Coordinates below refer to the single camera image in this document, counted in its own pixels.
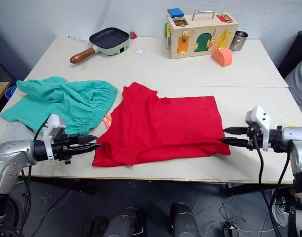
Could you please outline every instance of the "stainless steel cup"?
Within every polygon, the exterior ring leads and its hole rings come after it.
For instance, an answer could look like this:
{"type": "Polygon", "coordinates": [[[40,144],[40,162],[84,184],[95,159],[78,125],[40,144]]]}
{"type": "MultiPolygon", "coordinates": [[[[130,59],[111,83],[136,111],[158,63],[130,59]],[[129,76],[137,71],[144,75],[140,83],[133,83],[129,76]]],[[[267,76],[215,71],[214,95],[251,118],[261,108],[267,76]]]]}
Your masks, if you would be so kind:
{"type": "Polygon", "coordinates": [[[231,49],[232,51],[240,51],[248,36],[248,33],[246,33],[245,31],[236,31],[229,49],[231,49]]]}

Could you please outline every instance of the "metal handle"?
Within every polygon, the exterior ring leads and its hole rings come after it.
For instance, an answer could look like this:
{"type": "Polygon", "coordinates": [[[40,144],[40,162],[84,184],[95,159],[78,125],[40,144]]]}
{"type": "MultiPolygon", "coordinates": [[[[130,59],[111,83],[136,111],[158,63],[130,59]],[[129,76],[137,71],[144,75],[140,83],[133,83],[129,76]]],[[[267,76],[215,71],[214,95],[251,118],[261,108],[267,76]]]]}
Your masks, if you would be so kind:
{"type": "Polygon", "coordinates": [[[212,13],[212,17],[211,17],[211,19],[214,19],[214,17],[215,17],[215,12],[214,11],[196,11],[196,12],[194,12],[194,14],[192,15],[192,21],[194,20],[194,18],[195,18],[195,15],[196,14],[198,14],[198,13],[212,13]]]}

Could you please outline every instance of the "wooden handle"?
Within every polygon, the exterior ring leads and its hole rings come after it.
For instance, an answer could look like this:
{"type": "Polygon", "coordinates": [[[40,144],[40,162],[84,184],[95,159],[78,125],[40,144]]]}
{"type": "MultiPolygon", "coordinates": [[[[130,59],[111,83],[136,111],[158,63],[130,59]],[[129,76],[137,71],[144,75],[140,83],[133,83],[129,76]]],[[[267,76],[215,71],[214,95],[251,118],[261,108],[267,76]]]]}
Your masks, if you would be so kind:
{"type": "Polygon", "coordinates": [[[88,56],[91,56],[95,53],[95,50],[93,48],[89,48],[82,53],[78,53],[70,58],[70,63],[78,63],[82,61],[83,59],[87,58],[88,56]]]}

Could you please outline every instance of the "red t-shirt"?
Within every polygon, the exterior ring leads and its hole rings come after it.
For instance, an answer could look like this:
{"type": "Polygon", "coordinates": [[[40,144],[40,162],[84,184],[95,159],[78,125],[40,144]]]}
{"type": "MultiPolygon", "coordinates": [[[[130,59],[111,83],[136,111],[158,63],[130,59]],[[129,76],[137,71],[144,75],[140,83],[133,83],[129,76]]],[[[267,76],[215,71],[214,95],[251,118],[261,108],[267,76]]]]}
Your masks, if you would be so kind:
{"type": "Polygon", "coordinates": [[[230,155],[215,98],[158,98],[136,82],[124,87],[112,124],[97,139],[93,166],[230,155]]]}

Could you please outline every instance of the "wooden toy box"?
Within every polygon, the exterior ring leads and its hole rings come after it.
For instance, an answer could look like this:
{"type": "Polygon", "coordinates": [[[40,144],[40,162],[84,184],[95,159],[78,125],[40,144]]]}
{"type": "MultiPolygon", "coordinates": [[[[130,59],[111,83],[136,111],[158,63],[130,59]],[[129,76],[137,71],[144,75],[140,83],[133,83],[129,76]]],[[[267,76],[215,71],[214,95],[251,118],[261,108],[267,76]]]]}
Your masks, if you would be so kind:
{"type": "Polygon", "coordinates": [[[168,17],[166,43],[172,59],[211,54],[229,48],[239,23],[228,13],[195,12],[168,17]]]}

